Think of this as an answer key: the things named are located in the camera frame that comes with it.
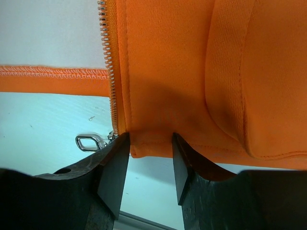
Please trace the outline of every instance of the zipper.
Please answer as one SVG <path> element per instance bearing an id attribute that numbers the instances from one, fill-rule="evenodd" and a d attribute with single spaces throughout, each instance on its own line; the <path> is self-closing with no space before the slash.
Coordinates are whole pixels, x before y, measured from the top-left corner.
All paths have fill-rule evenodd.
<path id="1" fill-rule="evenodd" d="M 125 132 L 124 119 L 119 119 L 119 115 L 123 116 L 123 102 L 121 95 L 121 79 L 119 66 L 119 50 L 117 35 L 117 14 L 116 1 L 104 0 L 98 1 L 99 21 L 101 40 L 105 55 L 105 64 L 108 71 L 110 85 L 110 109 L 114 135 Z"/>

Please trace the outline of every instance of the zipper teeth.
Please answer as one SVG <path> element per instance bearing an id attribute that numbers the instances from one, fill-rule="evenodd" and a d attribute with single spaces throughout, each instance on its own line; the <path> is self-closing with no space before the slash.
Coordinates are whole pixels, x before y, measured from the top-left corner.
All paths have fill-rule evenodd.
<path id="1" fill-rule="evenodd" d="M 100 21 L 100 31 L 101 32 L 101 40 L 102 46 L 105 55 L 105 64 L 106 69 L 108 71 L 108 77 L 110 82 L 110 109 L 111 109 L 111 119 L 112 126 L 115 135 L 118 135 L 118 125 L 117 125 L 117 105 L 116 105 L 116 94 L 115 94 L 115 78 L 114 78 L 114 69 L 112 64 L 112 56 L 111 56 L 111 45 L 109 40 L 109 27 L 108 27 L 108 15 L 107 15 L 107 5 L 108 0 L 98 1 L 98 9 L 99 9 L 99 21 Z"/>

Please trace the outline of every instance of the white surface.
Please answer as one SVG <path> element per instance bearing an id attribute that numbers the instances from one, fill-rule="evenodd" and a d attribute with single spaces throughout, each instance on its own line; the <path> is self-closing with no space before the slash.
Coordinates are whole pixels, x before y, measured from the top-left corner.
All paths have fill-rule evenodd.
<path id="1" fill-rule="evenodd" d="M 0 65 L 105 68 L 95 0 L 0 0 Z"/>

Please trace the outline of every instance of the orange jacket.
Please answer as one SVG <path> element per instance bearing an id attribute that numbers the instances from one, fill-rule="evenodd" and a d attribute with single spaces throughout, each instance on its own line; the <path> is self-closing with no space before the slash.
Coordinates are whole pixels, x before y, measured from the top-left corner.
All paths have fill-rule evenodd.
<path id="1" fill-rule="evenodd" d="M 307 168 L 304 0 L 105 0 L 101 69 L 0 67 L 0 91 L 110 96 L 134 157 Z"/>

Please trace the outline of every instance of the metal clasp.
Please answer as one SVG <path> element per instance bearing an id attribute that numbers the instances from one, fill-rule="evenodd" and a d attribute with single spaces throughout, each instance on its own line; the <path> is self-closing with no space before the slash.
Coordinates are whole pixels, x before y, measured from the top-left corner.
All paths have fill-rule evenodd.
<path id="1" fill-rule="evenodd" d="M 95 145 L 96 145 L 96 147 L 94 147 L 94 148 L 85 147 L 85 146 L 81 143 L 81 140 L 85 140 L 85 139 L 87 139 L 87 140 L 93 140 L 94 143 L 95 143 Z M 106 143 L 105 141 L 103 141 L 103 140 L 101 139 L 101 137 L 98 136 L 98 135 L 96 135 L 96 134 L 78 135 L 78 136 L 76 136 L 76 144 L 77 144 L 78 148 L 79 148 L 80 150 L 82 150 L 83 152 L 96 152 L 96 151 L 98 151 L 98 150 L 100 150 L 100 149 L 103 149 L 103 148 L 107 145 L 107 143 Z"/>

